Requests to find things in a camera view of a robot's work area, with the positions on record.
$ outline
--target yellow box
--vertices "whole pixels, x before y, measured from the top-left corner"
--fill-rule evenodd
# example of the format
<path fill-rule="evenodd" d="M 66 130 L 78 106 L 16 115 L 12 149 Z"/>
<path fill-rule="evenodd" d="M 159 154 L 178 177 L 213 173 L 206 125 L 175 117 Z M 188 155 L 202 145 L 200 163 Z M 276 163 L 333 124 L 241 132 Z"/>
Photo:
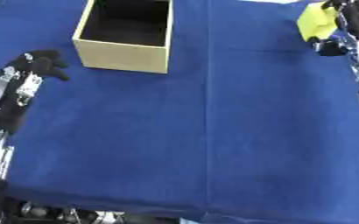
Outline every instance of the yellow box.
<path fill-rule="evenodd" d="M 166 74 L 172 0 L 88 0 L 73 42 L 85 67 Z"/>
<path fill-rule="evenodd" d="M 305 41 L 311 37 L 327 39 L 337 29 L 335 23 L 337 11 L 334 7 L 323 10 L 321 6 L 324 3 L 310 3 L 299 17 L 297 26 Z"/>

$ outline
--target robotic arm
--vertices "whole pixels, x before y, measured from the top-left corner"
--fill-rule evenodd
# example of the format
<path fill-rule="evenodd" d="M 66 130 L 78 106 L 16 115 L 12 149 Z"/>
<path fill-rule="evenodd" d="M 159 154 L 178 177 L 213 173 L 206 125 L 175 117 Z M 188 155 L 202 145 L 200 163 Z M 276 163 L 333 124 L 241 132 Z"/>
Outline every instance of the robotic arm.
<path fill-rule="evenodd" d="M 359 84 L 359 0 L 328 0 L 321 9 L 335 10 L 334 23 L 341 30 L 341 36 L 325 39 L 314 36 L 307 41 L 321 56 L 348 55 Z"/>
<path fill-rule="evenodd" d="M 6 173 L 14 148 L 7 145 L 7 138 L 18 130 L 26 110 L 32 104 L 43 80 L 55 77 L 67 81 L 59 68 L 67 64 L 53 50 L 27 52 L 0 69 L 0 220 L 6 188 Z"/>

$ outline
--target open box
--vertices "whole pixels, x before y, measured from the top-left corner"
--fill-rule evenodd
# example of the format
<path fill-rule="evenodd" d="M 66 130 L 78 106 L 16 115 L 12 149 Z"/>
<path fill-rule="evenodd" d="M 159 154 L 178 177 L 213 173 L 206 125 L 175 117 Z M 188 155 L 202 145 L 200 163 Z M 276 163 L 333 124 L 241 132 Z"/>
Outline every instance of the open box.
<path fill-rule="evenodd" d="M 166 74 L 172 0 L 88 0 L 73 36 L 85 67 Z"/>

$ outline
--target black glove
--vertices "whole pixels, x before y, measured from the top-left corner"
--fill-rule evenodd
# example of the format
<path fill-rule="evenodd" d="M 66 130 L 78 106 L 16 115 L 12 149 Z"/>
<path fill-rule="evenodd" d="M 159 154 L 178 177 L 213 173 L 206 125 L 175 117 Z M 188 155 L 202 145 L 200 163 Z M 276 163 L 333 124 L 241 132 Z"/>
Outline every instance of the black glove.
<path fill-rule="evenodd" d="M 339 45 L 339 41 L 336 38 L 319 39 L 311 37 L 307 42 L 312 45 L 313 49 L 320 56 L 341 56 L 348 52 L 345 46 Z"/>
<path fill-rule="evenodd" d="M 5 67 L 14 67 L 15 70 L 21 73 L 18 80 L 11 80 L 0 100 L 0 130 L 6 130 L 12 135 L 18 130 L 25 111 L 31 105 L 31 102 L 26 106 L 18 105 L 18 95 L 16 94 L 28 74 L 33 72 L 42 78 L 56 77 L 62 81 L 67 81 L 69 78 L 59 70 L 59 68 L 67 67 L 67 64 L 60 60 L 60 53 L 54 50 L 27 52 L 8 63 Z M 3 74 L 4 70 L 1 69 L 0 77 Z"/>
<path fill-rule="evenodd" d="M 359 0 L 351 3 L 350 0 L 330 0 L 323 8 L 334 7 L 339 10 L 343 6 L 342 14 L 347 19 L 347 31 L 359 39 Z"/>

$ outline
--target blue cloth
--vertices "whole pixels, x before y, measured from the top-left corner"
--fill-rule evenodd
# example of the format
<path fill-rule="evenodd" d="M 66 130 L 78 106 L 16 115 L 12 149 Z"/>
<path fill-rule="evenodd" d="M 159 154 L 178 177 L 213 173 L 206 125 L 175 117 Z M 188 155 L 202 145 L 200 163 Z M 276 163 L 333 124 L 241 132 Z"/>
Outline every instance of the blue cloth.
<path fill-rule="evenodd" d="M 83 67 L 84 0 L 0 3 L 0 67 L 62 51 L 13 138 L 11 196 L 206 223 L 359 224 L 359 95 L 343 57 L 295 21 L 305 3 L 179 0 L 167 76 Z"/>

